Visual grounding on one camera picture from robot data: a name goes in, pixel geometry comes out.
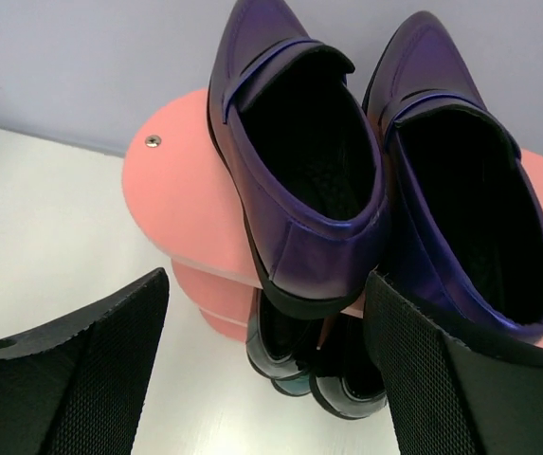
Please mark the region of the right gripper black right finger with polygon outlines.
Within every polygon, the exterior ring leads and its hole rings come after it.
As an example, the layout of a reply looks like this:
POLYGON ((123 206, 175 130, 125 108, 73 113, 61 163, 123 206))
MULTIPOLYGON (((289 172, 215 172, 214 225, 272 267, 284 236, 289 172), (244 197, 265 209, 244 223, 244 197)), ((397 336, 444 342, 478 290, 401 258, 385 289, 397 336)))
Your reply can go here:
POLYGON ((543 348, 371 272, 364 337, 403 454, 543 454, 543 348))

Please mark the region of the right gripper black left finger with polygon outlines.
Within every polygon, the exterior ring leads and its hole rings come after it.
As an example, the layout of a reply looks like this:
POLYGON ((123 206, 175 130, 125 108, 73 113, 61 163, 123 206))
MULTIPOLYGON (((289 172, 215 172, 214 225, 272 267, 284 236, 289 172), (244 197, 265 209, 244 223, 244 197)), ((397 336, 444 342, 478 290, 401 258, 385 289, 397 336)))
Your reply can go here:
POLYGON ((157 268, 0 339, 0 454, 129 454, 169 302, 157 268))

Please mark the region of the black glossy shoe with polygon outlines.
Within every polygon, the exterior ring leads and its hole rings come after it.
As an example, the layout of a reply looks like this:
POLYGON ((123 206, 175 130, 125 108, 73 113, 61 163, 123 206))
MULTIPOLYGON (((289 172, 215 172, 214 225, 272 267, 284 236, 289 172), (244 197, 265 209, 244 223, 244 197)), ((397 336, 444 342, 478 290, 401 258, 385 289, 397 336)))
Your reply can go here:
POLYGON ((296 379, 310 372, 324 319, 292 318, 259 289, 247 322, 246 355, 257 373, 269 379, 296 379))
POLYGON ((370 360, 363 320, 339 314, 317 350, 309 376, 311 393, 332 415, 359 420, 388 402, 380 371, 370 360))

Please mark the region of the green metallic shoe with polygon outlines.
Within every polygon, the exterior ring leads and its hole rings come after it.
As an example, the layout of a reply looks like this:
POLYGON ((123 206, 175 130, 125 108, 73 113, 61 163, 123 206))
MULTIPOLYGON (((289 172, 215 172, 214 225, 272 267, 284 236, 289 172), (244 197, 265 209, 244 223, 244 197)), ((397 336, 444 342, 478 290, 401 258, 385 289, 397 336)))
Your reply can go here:
POLYGON ((290 378, 271 379, 270 382, 278 393, 289 397, 302 397, 311 392, 308 372, 290 378))

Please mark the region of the purple shoe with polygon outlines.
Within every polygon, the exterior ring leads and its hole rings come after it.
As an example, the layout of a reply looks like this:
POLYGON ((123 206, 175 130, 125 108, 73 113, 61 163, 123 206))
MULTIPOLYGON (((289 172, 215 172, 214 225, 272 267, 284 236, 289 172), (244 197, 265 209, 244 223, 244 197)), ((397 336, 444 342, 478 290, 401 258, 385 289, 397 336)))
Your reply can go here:
POLYGON ((239 1, 210 75, 208 130, 262 290, 297 319, 353 304, 389 237, 381 151, 348 89, 353 70, 286 3, 239 1))
POLYGON ((402 292, 511 337, 543 337, 543 209, 509 131, 428 11, 387 44, 363 102, 389 164, 402 292))

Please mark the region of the pink three-tier shoe shelf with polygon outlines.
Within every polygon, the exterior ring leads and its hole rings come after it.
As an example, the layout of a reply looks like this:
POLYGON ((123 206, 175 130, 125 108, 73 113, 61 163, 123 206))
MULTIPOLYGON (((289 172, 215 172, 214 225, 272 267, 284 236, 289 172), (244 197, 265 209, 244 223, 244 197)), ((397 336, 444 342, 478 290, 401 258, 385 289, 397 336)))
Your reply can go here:
POLYGON ((143 233, 217 332, 244 341, 260 288, 234 185, 211 144, 207 91, 173 100, 135 135, 122 188, 143 233))

